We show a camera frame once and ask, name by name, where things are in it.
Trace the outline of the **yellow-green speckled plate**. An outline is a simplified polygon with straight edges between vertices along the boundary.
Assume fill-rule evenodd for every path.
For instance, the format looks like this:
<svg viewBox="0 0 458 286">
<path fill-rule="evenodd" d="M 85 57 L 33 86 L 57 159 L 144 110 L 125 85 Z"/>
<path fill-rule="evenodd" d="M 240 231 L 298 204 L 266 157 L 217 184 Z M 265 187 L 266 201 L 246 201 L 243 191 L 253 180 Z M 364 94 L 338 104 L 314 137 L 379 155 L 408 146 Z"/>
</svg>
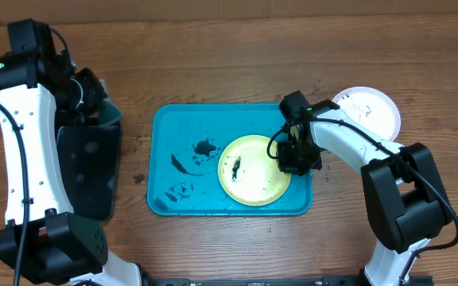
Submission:
<svg viewBox="0 0 458 286">
<path fill-rule="evenodd" d="M 262 135 L 235 139 L 222 152 L 218 177 L 223 190 L 235 201 L 260 207 L 279 199 L 289 187 L 291 175 L 282 172 L 268 156 L 278 143 Z"/>
</svg>

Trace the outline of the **pink speckled plate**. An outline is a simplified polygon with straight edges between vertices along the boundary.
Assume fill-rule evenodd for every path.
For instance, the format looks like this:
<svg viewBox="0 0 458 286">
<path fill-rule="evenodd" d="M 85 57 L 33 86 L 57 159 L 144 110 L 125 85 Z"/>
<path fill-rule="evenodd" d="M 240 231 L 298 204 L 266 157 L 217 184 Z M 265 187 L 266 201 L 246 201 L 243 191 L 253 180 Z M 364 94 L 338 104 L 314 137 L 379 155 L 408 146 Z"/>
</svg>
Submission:
<svg viewBox="0 0 458 286">
<path fill-rule="evenodd" d="M 349 87 L 333 99 L 349 118 L 372 133 L 394 141 L 401 129 L 401 115 L 395 103 L 372 87 Z"/>
</svg>

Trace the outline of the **green scrub sponge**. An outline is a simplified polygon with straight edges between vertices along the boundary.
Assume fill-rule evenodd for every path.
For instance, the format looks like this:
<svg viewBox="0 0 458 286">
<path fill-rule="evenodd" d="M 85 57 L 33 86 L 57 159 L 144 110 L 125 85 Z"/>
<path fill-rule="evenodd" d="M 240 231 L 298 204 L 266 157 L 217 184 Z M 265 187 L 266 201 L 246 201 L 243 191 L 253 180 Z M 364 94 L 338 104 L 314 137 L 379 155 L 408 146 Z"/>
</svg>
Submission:
<svg viewBox="0 0 458 286">
<path fill-rule="evenodd" d="M 101 126 L 114 125 L 122 118 L 122 111 L 109 98 L 105 98 L 98 110 L 98 123 Z"/>
</svg>

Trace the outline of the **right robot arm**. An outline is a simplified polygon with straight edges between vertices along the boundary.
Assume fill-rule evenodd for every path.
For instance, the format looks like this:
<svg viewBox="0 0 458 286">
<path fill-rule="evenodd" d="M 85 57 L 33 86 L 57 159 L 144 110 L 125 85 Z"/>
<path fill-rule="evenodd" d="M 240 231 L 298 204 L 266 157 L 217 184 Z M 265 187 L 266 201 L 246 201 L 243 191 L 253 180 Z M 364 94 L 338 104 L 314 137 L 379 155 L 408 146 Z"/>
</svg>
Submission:
<svg viewBox="0 0 458 286">
<path fill-rule="evenodd" d="M 330 100 L 312 105 L 302 95 L 288 95 L 279 110 L 288 137 L 272 156 L 279 169 L 303 176 L 322 168 L 321 152 L 336 154 L 361 175 L 367 219 L 377 238 L 358 275 L 324 276 L 323 284 L 433 284 L 432 277 L 410 271 L 422 253 L 458 242 L 458 218 L 429 149 L 383 139 Z"/>
</svg>

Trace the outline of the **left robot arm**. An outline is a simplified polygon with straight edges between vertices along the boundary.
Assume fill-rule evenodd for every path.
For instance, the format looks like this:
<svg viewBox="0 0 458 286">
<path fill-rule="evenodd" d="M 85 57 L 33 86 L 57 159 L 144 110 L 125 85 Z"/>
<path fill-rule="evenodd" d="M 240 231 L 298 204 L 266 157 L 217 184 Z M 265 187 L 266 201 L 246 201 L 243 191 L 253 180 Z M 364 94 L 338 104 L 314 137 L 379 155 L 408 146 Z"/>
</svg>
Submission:
<svg viewBox="0 0 458 286">
<path fill-rule="evenodd" d="M 62 52 L 0 57 L 0 126 L 8 199 L 0 260 L 17 279 L 54 285 L 143 285 L 111 252 L 121 115 L 91 70 Z"/>
</svg>

